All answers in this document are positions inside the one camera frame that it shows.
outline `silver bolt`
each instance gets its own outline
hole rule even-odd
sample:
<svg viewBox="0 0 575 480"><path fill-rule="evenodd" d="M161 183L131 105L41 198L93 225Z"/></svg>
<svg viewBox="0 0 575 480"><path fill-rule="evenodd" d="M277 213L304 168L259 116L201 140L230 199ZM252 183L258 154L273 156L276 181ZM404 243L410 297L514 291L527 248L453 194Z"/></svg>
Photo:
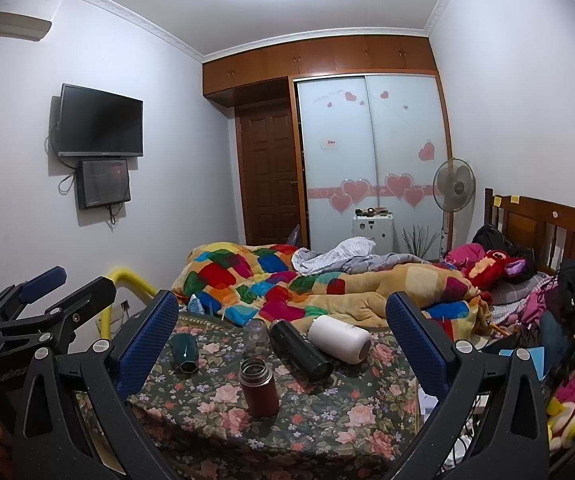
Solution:
<svg viewBox="0 0 575 480"><path fill-rule="evenodd" d="M37 359L45 359L49 355L49 350L44 346L40 347L34 352L34 357Z"/></svg>
<svg viewBox="0 0 575 480"><path fill-rule="evenodd" d="M461 354L469 354L472 350L474 350L474 347L469 341L461 339L456 342L456 349L461 352Z"/></svg>
<svg viewBox="0 0 575 480"><path fill-rule="evenodd" d="M94 352L101 353L109 348L109 341L107 339L99 339L92 345Z"/></svg>
<svg viewBox="0 0 575 480"><path fill-rule="evenodd" d="M517 357L519 359L522 359L523 361L529 361L530 359L529 351L525 350L524 348L517 348Z"/></svg>

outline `yellow curved tube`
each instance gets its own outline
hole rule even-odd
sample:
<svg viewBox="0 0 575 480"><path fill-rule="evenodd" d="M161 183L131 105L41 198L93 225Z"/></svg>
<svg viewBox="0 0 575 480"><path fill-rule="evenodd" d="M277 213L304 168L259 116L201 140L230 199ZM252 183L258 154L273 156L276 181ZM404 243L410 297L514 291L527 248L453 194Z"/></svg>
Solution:
<svg viewBox="0 0 575 480"><path fill-rule="evenodd" d="M158 290L146 282L141 276L135 272L125 268L119 267L109 273L108 278L116 285L118 282L127 282L137 289L143 291L152 298L156 296ZM110 326L112 324L112 308L108 306L103 312L100 313L100 336L103 339L111 339Z"/></svg>

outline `tv screen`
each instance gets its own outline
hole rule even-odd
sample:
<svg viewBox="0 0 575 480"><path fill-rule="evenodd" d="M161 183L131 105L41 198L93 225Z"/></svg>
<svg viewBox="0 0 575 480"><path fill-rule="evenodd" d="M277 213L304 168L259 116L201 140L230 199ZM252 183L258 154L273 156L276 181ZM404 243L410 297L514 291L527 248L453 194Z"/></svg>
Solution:
<svg viewBox="0 0 575 480"><path fill-rule="evenodd" d="M63 85L59 156L142 156L142 101Z"/></svg>

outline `colorful patchwork blanket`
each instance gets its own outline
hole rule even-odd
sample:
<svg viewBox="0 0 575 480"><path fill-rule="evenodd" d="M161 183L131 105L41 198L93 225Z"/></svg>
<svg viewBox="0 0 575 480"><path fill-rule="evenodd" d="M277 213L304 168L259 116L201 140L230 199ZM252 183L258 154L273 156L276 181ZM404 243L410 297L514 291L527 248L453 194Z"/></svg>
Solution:
<svg viewBox="0 0 575 480"><path fill-rule="evenodd" d="M454 338L468 339L473 329L487 332L490 317L479 290L458 270L431 264L402 264L391 270L344 274L325 272L303 276L291 264L296 247L242 246L217 242L194 249L172 291L184 302L192 295L218 316L244 324L252 317L291 321L307 332L316 316L328 314L350 324L385 327L386 298L405 291L421 309L431 310L450 325Z"/></svg>

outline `wooden headboard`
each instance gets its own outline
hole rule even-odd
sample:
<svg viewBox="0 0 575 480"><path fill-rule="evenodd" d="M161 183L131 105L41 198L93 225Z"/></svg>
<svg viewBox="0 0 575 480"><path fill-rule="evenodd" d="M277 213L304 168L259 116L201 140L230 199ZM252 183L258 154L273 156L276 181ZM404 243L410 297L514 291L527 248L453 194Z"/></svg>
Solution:
<svg viewBox="0 0 575 480"><path fill-rule="evenodd" d="M526 196L495 196L487 187L485 223L513 243L533 249L542 272L554 274L562 258L575 258L575 207Z"/></svg>

